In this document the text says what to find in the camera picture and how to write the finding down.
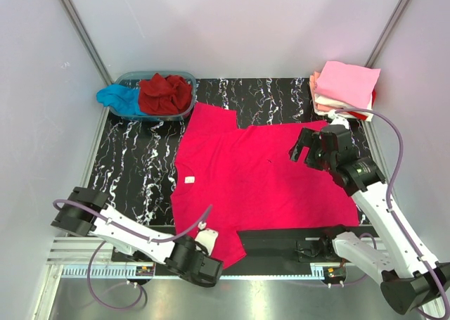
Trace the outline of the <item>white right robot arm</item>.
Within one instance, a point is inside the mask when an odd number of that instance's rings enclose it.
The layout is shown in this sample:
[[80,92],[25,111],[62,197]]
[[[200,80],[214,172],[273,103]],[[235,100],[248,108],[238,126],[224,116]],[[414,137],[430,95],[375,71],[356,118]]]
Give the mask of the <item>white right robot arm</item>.
[[356,265],[379,286],[388,305],[404,315],[441,298],[443,319],[449,318],[449,263],[440,262],[408,223],[392,194],[384,174],[370,157],[361,157],[352,134],[342,124],[330,124],[319,131],[304,128],[290,150],[298,161],[302,150],[307,167],[326,171],[369,218],[385,246],[381,253],[355,233],[334,226],[319,243],[323,259],[345,259]]

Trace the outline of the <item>magenta t shirt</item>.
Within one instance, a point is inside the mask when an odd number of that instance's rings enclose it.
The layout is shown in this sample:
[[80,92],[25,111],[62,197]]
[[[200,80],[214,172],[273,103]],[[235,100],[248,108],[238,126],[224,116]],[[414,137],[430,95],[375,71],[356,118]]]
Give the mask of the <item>magenta t shirt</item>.
[[301,130],[300,123],[241,129],[235,111],[196,104],[174,161],[176,231],[196,236],[193,223],[207,214],[219,234],[212,255],[230,267],[246,255],[240,231],[358,226],[354,201],[328,173],[290,159]]

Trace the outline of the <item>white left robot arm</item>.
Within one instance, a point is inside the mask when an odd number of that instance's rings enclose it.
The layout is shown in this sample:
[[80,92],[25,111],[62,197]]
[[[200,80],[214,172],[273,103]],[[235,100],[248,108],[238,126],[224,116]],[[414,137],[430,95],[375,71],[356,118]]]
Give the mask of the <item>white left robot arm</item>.
[[161,264],[179,278],[204,288],[214,287],[223,262],[211,257],[219,233],[206,227],[212,206],[187,228],[170,235],[124,216],[108,202],[108,195],[75,187],[69,198],[56,199],[58,214],[51,226],[70,235],[95,236],[135,260]]

